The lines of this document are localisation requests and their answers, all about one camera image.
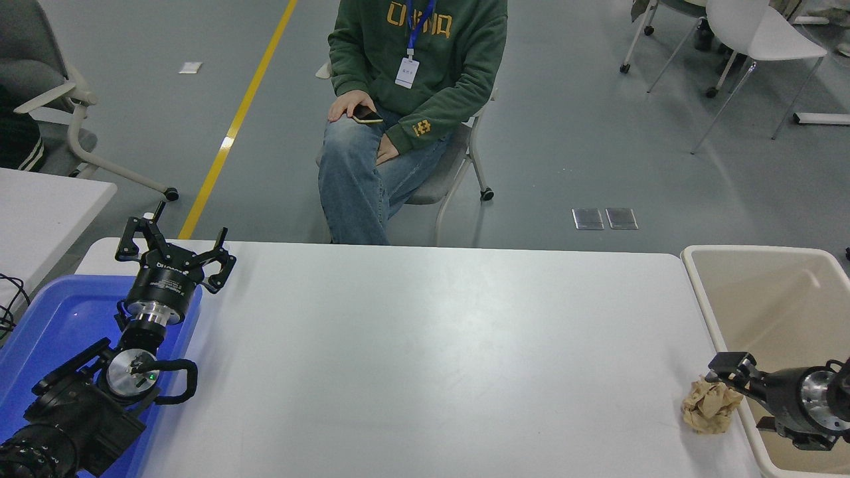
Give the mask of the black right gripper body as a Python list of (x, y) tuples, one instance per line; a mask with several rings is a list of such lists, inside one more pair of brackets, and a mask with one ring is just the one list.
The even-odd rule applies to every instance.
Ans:
[(796, 367), (769, 372), (763, 377), (767, 410), (778, 424), (795, 432), (811, 432), (800, 399), (801, 383), (807, 375), (808, 367)]

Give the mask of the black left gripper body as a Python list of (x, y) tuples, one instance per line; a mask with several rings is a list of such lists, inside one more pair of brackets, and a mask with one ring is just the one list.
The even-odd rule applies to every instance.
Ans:
[(195, 288), (203, 281), (203, 270), (180, 270), (161, 261), (140, 258), (139, 273), (126, 299), (125, 309), (139, 313), (146, 303), (158, 303), (174, 313), (188, 311)]

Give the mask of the person's right hand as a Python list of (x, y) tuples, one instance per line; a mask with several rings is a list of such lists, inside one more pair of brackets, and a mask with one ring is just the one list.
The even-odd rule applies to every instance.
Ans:
[(367, 92), (363, 90), (351, 90), (337, 96), (336, 100), (331, 103), (327, 114), (327, 121), (335, 122), (339, 120), (343, 114), (345, 114), (348, 118), (352, 118), (353, 112), (359, 106), (367, 107), (371, 112), (377, 113), (377, 107)]

